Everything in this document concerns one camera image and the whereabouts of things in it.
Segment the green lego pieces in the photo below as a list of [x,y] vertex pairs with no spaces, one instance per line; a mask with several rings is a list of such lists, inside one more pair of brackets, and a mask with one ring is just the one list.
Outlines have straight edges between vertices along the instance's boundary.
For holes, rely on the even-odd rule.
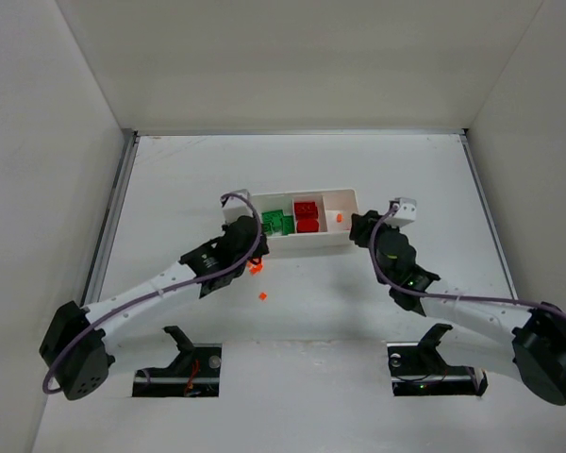
[[267,236],[272,236],[272,235],[287,236],[293,234],[295,232],[293,217],[285,215],[280,225],[265,224],[262,222],[262,231]]

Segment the red curved lego piece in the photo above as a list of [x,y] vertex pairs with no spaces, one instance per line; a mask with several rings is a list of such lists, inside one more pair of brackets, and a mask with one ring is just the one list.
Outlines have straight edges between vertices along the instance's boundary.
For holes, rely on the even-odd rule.
[[300,219],[296,223],[296,232],[298,234],[308,234],[320,231],[320,224],[316,218]]

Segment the red lego block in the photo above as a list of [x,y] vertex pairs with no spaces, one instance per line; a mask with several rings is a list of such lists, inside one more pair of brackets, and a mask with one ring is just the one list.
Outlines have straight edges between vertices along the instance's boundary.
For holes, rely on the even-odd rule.
[[317,219],[319,212],[315,201],[295,201],[293,212],[297,220]]

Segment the green lego brick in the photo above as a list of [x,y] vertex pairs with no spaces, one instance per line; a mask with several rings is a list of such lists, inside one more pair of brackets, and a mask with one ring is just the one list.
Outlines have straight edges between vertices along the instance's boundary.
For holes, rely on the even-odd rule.
[[283,210],[267,210],[262,214],[262,222],[265,224],[280,225],[285,217]]

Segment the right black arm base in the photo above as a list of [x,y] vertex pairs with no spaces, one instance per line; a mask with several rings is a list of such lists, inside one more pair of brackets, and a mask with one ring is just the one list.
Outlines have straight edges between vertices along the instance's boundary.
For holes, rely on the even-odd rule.
[[485,371],[449,365],[438,352],[450,325],[434,325],[417,343],[388,343],[388,367],[394,396],[481,397],[489,382]]

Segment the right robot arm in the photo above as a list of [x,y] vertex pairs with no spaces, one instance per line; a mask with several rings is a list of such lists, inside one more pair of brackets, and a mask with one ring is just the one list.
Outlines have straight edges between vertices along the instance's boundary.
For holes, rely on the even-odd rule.
[[350,240],[368,250],[376,279],[401,309],[436,320],[418,349],[431,373],[445,365],[514,378],[540,399],[566,405],[566,312],[547,302],[460,294],[417,263],[401,231],[402,206],[352,214]]

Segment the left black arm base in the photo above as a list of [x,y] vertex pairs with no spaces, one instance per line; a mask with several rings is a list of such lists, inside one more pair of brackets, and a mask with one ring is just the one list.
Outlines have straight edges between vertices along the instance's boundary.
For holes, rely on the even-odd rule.
[[218,397],[222,346],[194,344],[179,327],[167,326],[163,330],[174,340],[177,355],[165,367],[138,370],[134,377],[131,396],[136,398]]

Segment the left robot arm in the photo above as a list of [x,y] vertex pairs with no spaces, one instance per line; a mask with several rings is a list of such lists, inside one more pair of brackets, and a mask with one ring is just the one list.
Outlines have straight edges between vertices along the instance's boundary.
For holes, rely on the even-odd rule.
[[48,368],[42,391],[75,401],[119,372],[140,371],[147,379],[159,373],[196,374],[201,362],[180,327],[162,327],[154,339],[131,334],[179,302],[194,302],[230,285],[247,262],[269,252],[257,218],[243,215],[223,232],[131,290],[86,307],[74,301],[58,307],[39,348]]

